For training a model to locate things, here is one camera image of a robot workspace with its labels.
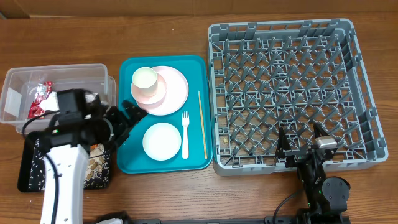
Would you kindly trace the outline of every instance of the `red wrapper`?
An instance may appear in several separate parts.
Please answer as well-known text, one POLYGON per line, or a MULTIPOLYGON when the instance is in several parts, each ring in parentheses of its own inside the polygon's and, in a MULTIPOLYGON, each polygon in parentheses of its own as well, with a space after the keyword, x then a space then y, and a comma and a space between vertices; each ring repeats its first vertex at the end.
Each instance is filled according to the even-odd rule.
POLYGON ((35 100, 33 101, 32 106, 30 106, 29 114, 27 116, 28 119, 32 119, 34 117, 44 114, 45 111, 41 107, 39 107, 39 104, 43 100, 47 99, 51 92, 52 82, 45 82, 38 85, 36 89, 35 100))

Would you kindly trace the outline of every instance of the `paper cup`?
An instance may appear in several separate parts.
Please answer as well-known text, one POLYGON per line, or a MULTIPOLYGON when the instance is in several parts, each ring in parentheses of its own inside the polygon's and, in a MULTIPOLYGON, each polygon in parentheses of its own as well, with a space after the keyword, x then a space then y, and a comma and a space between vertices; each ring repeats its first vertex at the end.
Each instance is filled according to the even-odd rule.
POLYGON ((138 68, 132 74, 132 83, 144 96, 153 96, 157 90, 157 73, 149 67, 138 68))

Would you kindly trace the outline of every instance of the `white plate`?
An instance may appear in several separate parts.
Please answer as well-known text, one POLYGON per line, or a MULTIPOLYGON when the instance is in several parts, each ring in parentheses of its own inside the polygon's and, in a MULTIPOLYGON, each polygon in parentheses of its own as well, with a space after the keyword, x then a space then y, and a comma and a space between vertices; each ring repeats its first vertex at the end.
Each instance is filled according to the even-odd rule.
POLYGON ((188 82, 177 69, 169 66, 153 67, 158 75, 166 81, 166 95, 161 104, 145 105, 137 102, 138 106, 149 114, 162 116, 176 112, 188 98, 188 82))
POLYGON ((181 147, 181 135, 176 127, 169 123, 152 125, 144 134, 142 146, 145 153, 157 161, 173 158, 181 147))

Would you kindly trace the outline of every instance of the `wooden chopstick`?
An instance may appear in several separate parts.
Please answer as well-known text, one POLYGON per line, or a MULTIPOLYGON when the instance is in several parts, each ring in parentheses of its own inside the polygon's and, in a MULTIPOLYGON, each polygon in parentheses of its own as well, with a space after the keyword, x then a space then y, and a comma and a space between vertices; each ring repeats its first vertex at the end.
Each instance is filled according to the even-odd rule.
POLYGON ((198 95, 199 95, 199 109, 200 109, 200 120, 201 120, 201 134, 203 136, 203 145, 205 146, 205 159, 207 159, 205 126, 203 125, 203 112, 201 110, 200 91, 198 91, 198 95))

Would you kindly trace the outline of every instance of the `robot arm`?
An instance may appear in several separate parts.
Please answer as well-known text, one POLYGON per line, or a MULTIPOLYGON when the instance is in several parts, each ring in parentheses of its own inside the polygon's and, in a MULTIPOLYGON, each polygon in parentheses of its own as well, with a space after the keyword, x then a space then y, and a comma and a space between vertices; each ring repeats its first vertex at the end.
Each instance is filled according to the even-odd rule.
POLYGON ((337 143, 318 123, 314 123, 313 128, 316 144, 299 151, 291 150, 284 129, 279 129, 275 156, 285 159, 286 167, 297 167, 298 179, 303 183, 309 206, 298 210, 290 222, 349 224, 349 217, 343 217, 341 213, 347 210, 350 185, 340 177, 326 177, 322 166, 335 155, 337 143))
POLYGON ((37 149, 45 154, 46 172, 40 223, 83 223, 83 182, 90 146, 103 144, 107 150, 116 150, 147 115, 128 101, 122 105, 129 118, 117 107, 103 105, 97 96, 88 104, 86 92, 58 92, 60 110, 39 134, 37 149))

